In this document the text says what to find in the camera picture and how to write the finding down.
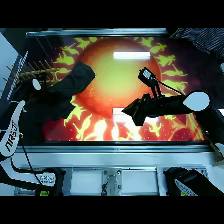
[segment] display screen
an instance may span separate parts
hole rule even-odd
[[[30,63],[44,63],[41,56],[44,54],[50,66],[59,68],[49,76],[55,82],[67,76],[79,61],[89,65],[96,77],[82,93],[72,97],[75,108],[67,119],[45,122],[42,129],[46,141],[205,139],[192,114],[146,118],[142,127],[136,127],[131,117],[121,112],[136,98],[151,94],[138,79],[139,70],[144,67],[184,94],[200,89],[200,80],[194,70],[198,62],[193,60],[197,50],[191,45],[161,37],[60,38],[60,41],[56,41],[56,37],[34,38],[39,48],[30,50]],[[166,96],[177,95],[166,87],[160,88]]]

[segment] red sun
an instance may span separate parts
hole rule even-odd
[[[151,90],[138,79],[139,70],[149,68],[159,80],[161,73],[155,58],[118,60],[114,52],[147,52],[148,49],[129,38],[108,38],[88,46],[78,61],[88,64],[96,78],[77,95],[78,101],[92,113],[111,118],[113,108],[124,108]]]

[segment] striped cloth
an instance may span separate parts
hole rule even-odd
[[[188,39],[199,50],[224,60],[224,28],[178,28],[170,38]]]

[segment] sun image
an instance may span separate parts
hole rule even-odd
[[[138,79],[139,70],[149,68],[160,81],[185,93],[188,82],[175,55],[167,55],[168,46],[156,37],[79,37],[69,46],[61,46],[54,60],[57,72],[53,80],[68,75],[78,61],[89,65],[95,79],[73,96],[75,106],[67,119],[44,125],[46,140],[61,141],[194,141],[204,140],[192,114],[147,118],[142,127],[115,108],[125,108],[151,90]],[[150,59],[118,60],[114,52],[150,52]],[[161,87],[166,96],[175,92]]]

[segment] cable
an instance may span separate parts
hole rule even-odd
[[[172,89],[173,91],[175,91],[175,92],[177,92],[177,93],[179,93],[179,94],[185,96],[185,95],[184,95],[183,93],[181,93],[180,91],[178,91],[178,90],[176,90],[176,89],[174,89],[174,88],[172,88],[172,87],[166,85],[165,83],[159,81],[157,78],[153,78],[153,79],[155,79],[155,80],[156,80],[157,82],[159,82],[161,85],[163,85],[163,86],[165,86],[165,87],[167,87],[167,88],[169,88],[169,89]]]
[[[22,149],[23,149],[23,151],[24,151],[24,153],[25,153],[25,156],[26,156],[26,159],[27,159],[27,162],[28,162],[28,164],[29,164],[29,166],[30,166],[31,171],[33,172],[33,174],[34,174],[34,176],[36,177],[36,179],[37,179],[37,181],[39,182],[39,184],[40,184],[40,185],[43,185],[43,184],[41,183],[41,181],[39,180],[39,178],[37,177],[35,171],[33,170],[33,167],[31,166],[29,157],[28,157],[27,152],[26,152],[26,150],[25,150],[25,148],[24,148],[24,145],[23,145],[23,142],[22,142],[22,138],[21,138],[20,135],[19,135],[19,140],[20,140],[20,144],[21,144]]]

